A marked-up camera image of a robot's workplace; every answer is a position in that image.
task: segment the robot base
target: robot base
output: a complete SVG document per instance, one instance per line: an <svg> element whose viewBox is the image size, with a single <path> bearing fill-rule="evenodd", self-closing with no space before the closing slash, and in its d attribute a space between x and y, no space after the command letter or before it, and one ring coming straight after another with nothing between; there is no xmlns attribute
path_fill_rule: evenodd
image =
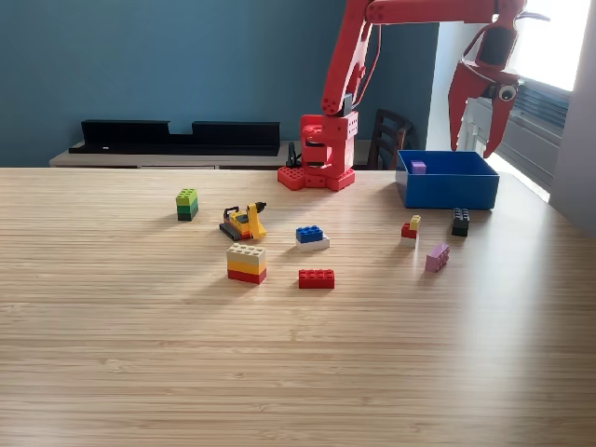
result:
<svg viewBox="0 0 596 447"><path fill-rule="evenodd" d="M328 188L340 191L356 181L356 172L349 169L336 179L328 179L319 175L309 175L303 168L283 167L278 169L278 182L284 184L292 191L303 188Z"/></svg>

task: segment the blue plastic bin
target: blue plastic bin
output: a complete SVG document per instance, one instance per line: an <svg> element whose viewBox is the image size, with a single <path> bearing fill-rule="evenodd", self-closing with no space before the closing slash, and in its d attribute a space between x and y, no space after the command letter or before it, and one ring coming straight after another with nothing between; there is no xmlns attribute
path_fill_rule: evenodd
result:
<svg viewBox="0 0 596 447"><path fill-rule="evenodd" d="M497 174L475 152L399 151L405 171L396 172L406 208L491 210ZM412 174L412 161L424 161L426 174Z"/></svg>

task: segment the cable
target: cable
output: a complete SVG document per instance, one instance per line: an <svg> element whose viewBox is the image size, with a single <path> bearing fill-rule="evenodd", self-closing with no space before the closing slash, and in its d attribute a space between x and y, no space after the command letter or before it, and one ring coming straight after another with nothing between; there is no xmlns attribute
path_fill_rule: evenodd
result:
<svg viewBox="0 0 596 447"><path fill-rule="evenodd" d="M381 25L376 25L376 26L378 28L378 41L377 41L377 46L376 46L376 55L374 56L374 61L372 62L371 70L366 75L366 79L364 80L364 84L362 85L362 88L360 89L358 97L352 104L352 109L355 109L356 107L358 107L358 104L360 104L360 102L362 101L362 98L364 97L364 92L366 91L366 88L369 86L369 82L371 82L371 78L373 77L374 69L376 68L376 63L379 62L379 57L381 56Z"/></svg>

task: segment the green lego brick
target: green lego brick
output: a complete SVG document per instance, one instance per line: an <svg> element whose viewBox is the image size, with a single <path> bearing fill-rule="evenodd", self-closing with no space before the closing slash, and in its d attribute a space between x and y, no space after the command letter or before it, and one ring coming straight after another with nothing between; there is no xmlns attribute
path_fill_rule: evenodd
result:
<svg viewBox="0 0 596 447"><path fill-rule="evenodd" d="M194 210L198 210L198 201L195 199L193 203L190 204L190 207L176 207L178 210L178 214L190 214Z"/></svg>
<svg viewBox="0 0 596 447"><path fill-rule="evenodd" d="M195 209L194 211L190 212L190 213L178 213L178 220L180 222L191 222L196 214L198 213L198 209Z"/></svg>
<svg viewBox="0 0 596 447"><path fill-rule="evenodd" d="M195 200L197 200L196 189L183 189L176 197L176 205L190 207Z"/></svg>

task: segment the lego excavator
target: lego excavator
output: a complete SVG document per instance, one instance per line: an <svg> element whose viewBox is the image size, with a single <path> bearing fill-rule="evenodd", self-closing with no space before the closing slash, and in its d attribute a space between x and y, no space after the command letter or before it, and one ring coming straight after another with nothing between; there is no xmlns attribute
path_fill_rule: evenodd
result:
<svg viewBox="0 0 596 447"><path fill-rule="evenodd" d="M503 139L505 126L518 94L519 76L507 69L515 47L519 19L548 20L524 12L526 0L347 0L321 107L324 115L305 115L301 120L302 167L296 157L280 168L278 180L291 190L329 188L339 191L356 180L354 142L358 134L362 101L381 52L382 25L463 21L488 23L476 35L457 64L449 92L452 150L468 98L489 98L493 122L484 153L490 156ZM373 26L378 47L371 70L364 65ZM464 58L481 38L475 61Z"/></svg>
<svg viewBox="0 0 596 447"><path fill-rule="evenodd" d="M223 212L222 230L232 240L238 242L243 239L261 239L267 232L259 222L259 213L267 204L264 202L251 203L246 211L239 207L228 208Z"/></svg>

